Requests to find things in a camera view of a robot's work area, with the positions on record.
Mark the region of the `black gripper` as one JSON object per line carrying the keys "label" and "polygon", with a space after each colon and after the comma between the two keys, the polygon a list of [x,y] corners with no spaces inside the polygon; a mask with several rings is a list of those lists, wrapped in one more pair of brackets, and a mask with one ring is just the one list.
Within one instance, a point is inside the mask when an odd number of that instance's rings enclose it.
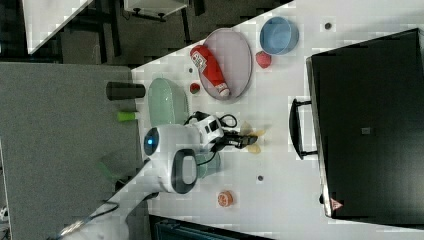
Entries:
{"label": "black gripper", "polygon": [[240,135],[236,131],[226,131],[223,137],[219,137],[215,141],[213,145],[213,151],[219,152],[223,150],[226,146],[233,146],[237,149],[256,149],[259,147],[259,145],[255,141],[257,139],[258,136],[256,135]]}

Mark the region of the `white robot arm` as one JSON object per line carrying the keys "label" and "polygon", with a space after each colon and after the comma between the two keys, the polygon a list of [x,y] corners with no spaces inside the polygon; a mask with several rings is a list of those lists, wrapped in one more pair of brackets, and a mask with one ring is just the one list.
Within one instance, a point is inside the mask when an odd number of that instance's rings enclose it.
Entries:
{"label": "white robot arm", "polygon": [[263,133],[243,134],[223,118],[195,112],[184,124],[151,128],[144,137],[147,155],[141,170],[91,215],[65,227],[50,240],[128,240],[128,215],[144,200],[160,192],[186,194],[196,185],[188,182],[186,165],[196,167],[196,157],[217,153],[227,146],[259,151]]}

